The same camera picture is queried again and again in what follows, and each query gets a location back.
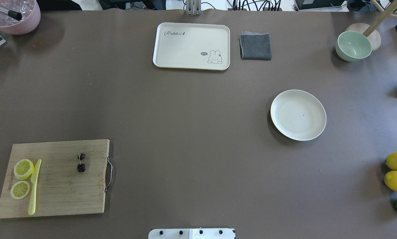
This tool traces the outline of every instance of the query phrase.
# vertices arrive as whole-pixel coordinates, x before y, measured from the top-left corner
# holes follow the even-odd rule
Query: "cutting board handle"
[[[108,187],[110,186],[111,181],[113,180],[113,165],[111,164],[111,162],[110,162],[110,157],[108,157],[108,156],[107,156],[107,164],[110,165],[110,182],[108,182],[107,186],[106,186],[105,189],[104,189],[104,192],[105,192],[105,193],[107,192],[107,189],[108,189]]]

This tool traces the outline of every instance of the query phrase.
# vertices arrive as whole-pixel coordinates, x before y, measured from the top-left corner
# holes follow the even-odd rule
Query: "metal tongs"
[[[17,21],[21,20],[21,18],[23,17],[21,15],[21,13],[15,12],[15,11],[12,11],[12,10],[8,10],[8,9],[3,8],[1,6],[0,6],[0,13],[5,14],[5,15],[11,17],[11,18],[14,18]]]

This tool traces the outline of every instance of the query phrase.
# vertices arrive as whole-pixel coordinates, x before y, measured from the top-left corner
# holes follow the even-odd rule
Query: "pink bowl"
[[[36,0],[34,0],[33,11],[21,21],[16,22],[11,26],[0,26],[0,31],[12,35],[22,35],[33,31],[40,22],[40,9]]]

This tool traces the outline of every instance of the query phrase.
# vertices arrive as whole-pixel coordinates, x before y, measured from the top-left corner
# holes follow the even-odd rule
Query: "lemon slice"
[[[11,188],[11,197],[15,199],[25,198],[30,192],[30,184],[27,181],[18,181]]]
[[[33,163],[28,159],[21,159],[14,166],[14,176],[18,180],[26,180],[32,175],[34,170]]]

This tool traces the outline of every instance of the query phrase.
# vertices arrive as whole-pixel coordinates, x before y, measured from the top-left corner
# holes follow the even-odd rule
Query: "wooden cutting board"
[[[2,188],[0,218],[104,213],[109,144],[108,139],[14,144]],[[83,173],[77,172],[77,153],[86,154]],[[42,159],[36,213],[31,216],[27,214],[30,194],[16,200],[10,193],[19,181],[14,166],[21,159],[30,159],[34,165]]]

